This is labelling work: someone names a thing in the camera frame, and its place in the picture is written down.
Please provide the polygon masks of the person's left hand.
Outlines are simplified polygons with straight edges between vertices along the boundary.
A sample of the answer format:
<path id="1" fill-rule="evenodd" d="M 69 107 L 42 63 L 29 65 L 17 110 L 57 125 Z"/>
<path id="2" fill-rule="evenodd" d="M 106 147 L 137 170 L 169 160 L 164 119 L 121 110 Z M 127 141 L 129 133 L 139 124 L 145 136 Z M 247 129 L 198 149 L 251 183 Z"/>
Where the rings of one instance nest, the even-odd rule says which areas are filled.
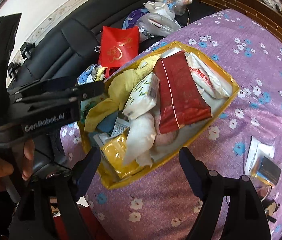
<path id="1" fill-rule="evenodd" d="M 24 144 L 24 157 L 22 161 L 22 178 L 28 180 L 33 174 L 33 162 L 34 162 L 34 150 L 35 144 L 32 139 L 28 140 Z M 0 192 L 5 191 L 5 185 L 1 178 L 9 176 L 13 173 L 13 166 L 0 158 Z"/>

